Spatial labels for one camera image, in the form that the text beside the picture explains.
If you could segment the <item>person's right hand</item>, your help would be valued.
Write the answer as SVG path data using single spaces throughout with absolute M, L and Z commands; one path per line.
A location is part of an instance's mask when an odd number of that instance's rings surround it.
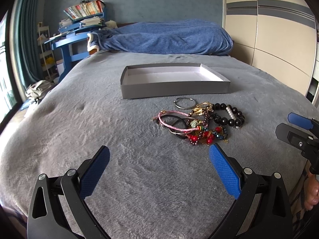
M 318 189 L 319 184 L 316 175 L 307 173 L 307 179 L 304 183 L 305 200 L 304 206 L 306 210 L 312 210 L 318 204 Z

